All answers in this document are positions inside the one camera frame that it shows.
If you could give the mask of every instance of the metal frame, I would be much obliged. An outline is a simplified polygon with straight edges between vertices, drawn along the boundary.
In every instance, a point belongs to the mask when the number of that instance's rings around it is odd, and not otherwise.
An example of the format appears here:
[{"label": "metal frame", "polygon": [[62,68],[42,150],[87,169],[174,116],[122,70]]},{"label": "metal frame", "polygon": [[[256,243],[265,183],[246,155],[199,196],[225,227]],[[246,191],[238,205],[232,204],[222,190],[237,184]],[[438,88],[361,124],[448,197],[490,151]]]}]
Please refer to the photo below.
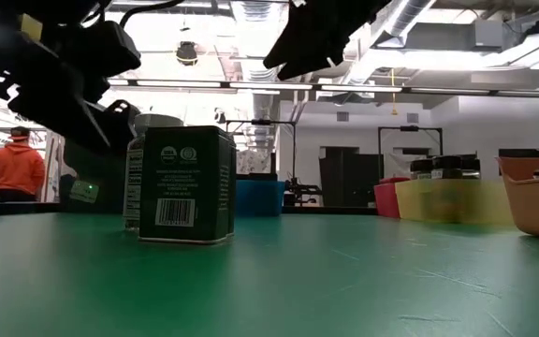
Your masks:
[{"label": "metal frame", "polygon": [[296,122],[286,122],[286,121],[265,121],[265,120],[227,120],[226,121],[226,132],[228,132],[228,126],[232,123],[249,123],[251,125],[291,125],[292,126],[292,176],[297,177],[296,167],[297,167],[297,123]]},{"label": "metal frame", "polygon": [[380,179],[384,179],[384,170],[382,166],[384,161],[382,160],[382,130],[399,130],[400,132],[419,132],[423,131],[436,131],[440,135],[440,155],[444,155],[444,145],[443,145],[443,131],[441,127],[419,127],[415,125],[408,126],[379,126],[378,127],[378,172],[380,174]]},{"label": "metal frame", "polygon": [[190,90],[281,90],[281,91],[321,91],[335,93],[391,93],[407,95],[459,95],[485,97],[539,98],[539,90],[493,90],[474,88],[413,87],[388,85],[342,85],[319,83],[283,83],[283,82],[238,82],[238,81],[171,81],[171,80],[126,80],[112,79],[116,84],[112,88],[137,87],[155,89],[190,89]]}]

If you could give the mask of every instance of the blue bin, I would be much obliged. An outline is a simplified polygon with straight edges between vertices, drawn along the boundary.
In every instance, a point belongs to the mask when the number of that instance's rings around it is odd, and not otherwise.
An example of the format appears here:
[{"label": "blue bin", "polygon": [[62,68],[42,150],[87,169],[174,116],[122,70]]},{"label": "blue bin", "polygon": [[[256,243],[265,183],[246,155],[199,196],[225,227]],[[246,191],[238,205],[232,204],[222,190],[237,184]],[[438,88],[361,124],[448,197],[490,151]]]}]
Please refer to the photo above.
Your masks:
[{"label": "blue bin", "polygon": [[237,216],[279,216],[284,200],[284,182],[238,180]]}]

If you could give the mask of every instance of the black jar lid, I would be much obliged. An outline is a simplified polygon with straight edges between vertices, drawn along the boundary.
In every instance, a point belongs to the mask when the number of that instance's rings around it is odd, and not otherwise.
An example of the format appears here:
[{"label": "black jar lid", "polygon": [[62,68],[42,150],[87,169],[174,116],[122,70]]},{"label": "black jar lid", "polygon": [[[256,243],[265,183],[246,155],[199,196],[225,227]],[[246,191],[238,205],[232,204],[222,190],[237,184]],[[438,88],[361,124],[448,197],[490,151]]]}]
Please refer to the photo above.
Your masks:
[{"label": "black jar lid", "polygon": [[430,172],[432,169],[431,159],[417,159],[411,162],[412,172]]},{"label": "black jar lid", "polygon": [[462,168],[475,171],[482,169],[479,159],[463,159]]},{"label": "black jar lid", "polygon": [[461,169],[462,159],[458,155],[441,155],[432,159],[434,169]]},{"label": "black jar lid", "polygon": [[477,154],[460,154],[459,157],[461,160],[471,160],[471,159],[477,159]]}]

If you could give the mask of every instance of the person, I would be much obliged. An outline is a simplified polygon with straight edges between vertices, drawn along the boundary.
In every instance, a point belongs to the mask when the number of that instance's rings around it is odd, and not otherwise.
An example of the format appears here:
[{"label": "person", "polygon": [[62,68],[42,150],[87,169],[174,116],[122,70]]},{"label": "person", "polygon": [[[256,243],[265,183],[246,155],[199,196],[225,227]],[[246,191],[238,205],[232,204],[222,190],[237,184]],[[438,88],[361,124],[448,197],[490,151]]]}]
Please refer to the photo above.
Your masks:
[{"label": "person", "polygon": [[3,201],[36,201],[45,182],[41,155],[28,145],[30,129],[11,129],[12,142],[0,149],[0,197]]}]

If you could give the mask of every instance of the red bin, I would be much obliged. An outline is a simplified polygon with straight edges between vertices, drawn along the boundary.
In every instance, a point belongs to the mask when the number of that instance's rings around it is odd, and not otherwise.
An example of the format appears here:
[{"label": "red bin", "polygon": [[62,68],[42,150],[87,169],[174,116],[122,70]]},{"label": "red bin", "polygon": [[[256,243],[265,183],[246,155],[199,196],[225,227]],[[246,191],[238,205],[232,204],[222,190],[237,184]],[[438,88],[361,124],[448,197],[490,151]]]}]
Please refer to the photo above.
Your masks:
[{"label": "red bin", "polygon": [[380,184],[373,187],[378,215],[395,219],[401,218],[395,183],[406,182],[408,180],[409,178],[386,178],[381,180]]}]

